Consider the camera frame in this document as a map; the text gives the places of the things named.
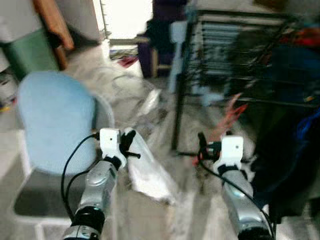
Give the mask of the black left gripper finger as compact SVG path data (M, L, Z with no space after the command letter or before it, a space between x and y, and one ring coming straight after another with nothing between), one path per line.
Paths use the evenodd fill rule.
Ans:
M121 135L121 152L128 153L130 150L131 144L134 142L135 136L137 135L137 131L130 129L126 130Z

